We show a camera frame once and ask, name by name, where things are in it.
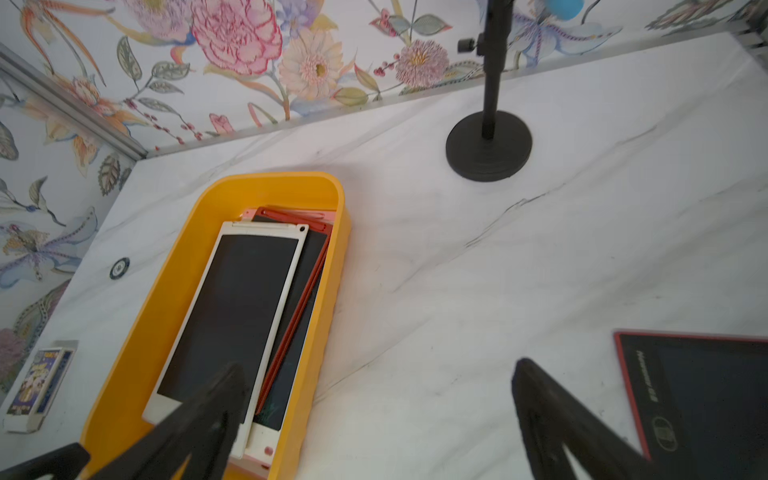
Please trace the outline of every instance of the floral wallpaper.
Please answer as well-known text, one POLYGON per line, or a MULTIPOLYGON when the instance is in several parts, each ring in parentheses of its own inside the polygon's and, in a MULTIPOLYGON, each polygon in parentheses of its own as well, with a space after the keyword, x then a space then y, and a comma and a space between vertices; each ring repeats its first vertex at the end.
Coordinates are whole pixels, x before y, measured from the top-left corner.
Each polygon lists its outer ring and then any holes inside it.
POLYGON ((0 402, 132 167, 0 77, 0 402))
MULTIPOLYGON (((0 0, 0 41, 148 150, 482 74, 488 0, 0 0)), ((508 68, 743 18, 755 0, 518 0, 508 68)), ((80 139, 80 164, 93 145, 80 139)))

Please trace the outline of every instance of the black pole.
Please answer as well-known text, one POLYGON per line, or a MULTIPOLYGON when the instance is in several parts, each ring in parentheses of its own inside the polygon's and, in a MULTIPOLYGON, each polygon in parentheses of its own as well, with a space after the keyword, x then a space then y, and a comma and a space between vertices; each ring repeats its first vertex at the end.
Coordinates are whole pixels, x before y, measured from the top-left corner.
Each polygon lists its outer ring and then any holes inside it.
MULTIPOLYGON (((531 132, 525 123, 512 114, 497 111, 507 60, 507 39, 512 29, 512 6, 513 0, 490 0, 488 3, 485 31, 477 40, 477 54, 484 57, 483 111, 458 122, 445 142, 449 165, 470 180, 496 181, 510 177, 525 165, 531 153, 531 132)), ((474 39, 458 43, 459 52, 474 49, 474 39)))

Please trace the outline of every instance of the metal frame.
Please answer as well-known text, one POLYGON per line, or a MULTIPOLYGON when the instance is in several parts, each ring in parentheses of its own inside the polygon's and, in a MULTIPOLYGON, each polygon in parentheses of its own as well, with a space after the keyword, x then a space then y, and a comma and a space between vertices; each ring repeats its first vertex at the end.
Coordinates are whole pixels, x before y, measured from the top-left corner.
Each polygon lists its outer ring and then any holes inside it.
POLYGON ((123 135, 115 127, 105 122, 86 104, 73 97, 64 88, 2 43, 0 43, 0 72, 22 84, 33 94, 59 110, 62 115, 69 117, 72 123, 92 132, 124 156, 133 161, 141 160, 147 156, 147 150, 136 140, 123 135))

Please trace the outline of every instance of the knob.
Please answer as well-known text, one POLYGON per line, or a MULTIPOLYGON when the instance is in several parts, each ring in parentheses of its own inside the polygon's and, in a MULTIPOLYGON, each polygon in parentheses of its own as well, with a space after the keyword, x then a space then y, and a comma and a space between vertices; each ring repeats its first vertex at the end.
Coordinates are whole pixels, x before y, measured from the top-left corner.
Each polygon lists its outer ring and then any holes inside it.
POLYGON ((459 53, 469 53, 472 50, 475 50, 474 38, 462 38, 461 40, 458 41, 459 53))

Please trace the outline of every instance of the pink flower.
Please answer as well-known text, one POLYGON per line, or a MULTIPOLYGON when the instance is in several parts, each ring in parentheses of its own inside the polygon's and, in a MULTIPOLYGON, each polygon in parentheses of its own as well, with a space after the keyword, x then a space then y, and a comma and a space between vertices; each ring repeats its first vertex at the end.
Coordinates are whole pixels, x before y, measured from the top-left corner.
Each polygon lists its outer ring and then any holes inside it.
POLYGON ((210 114, 208 117, 219 135, 231 134, 235 131, 226 115, 210 114))
POLYGON ((291 38, 279 66, 288 91, 309 101, 328 98, 344 66, 341 46, 329 31, 302 28, 298 38, 291 38))
POLYGON ((11 329, 0 330, 0 379, 7 376, 24 355, 24 340, 11 329))
POLYGON ((208 60, 241 75, 262 74, 283 36, 264 0, 194 0, 192 33, 208 60))
POLYGON ((386 8, 382 8, 382 14, 381 17, 376 18, 373 20, 373 22, 370 22, 368 25, 373 25, 377 29, 379 29, 380 32, 382 32, 384 35, 388 35, 390 37, 396 37, 397 36, 397 30, 395 30, 394 27, 392 27, 392 24, 389 23, 389 10, 386 8))
POLYGON ((190 31, 190 0, 123 0, 141 27, 155 38, 183 42, 190 31))
POLYGON ((448 52, 439 43, 416 40, 400 52, 397 79, 409 87, 431 87, 442 79, 448 65, 448 52))

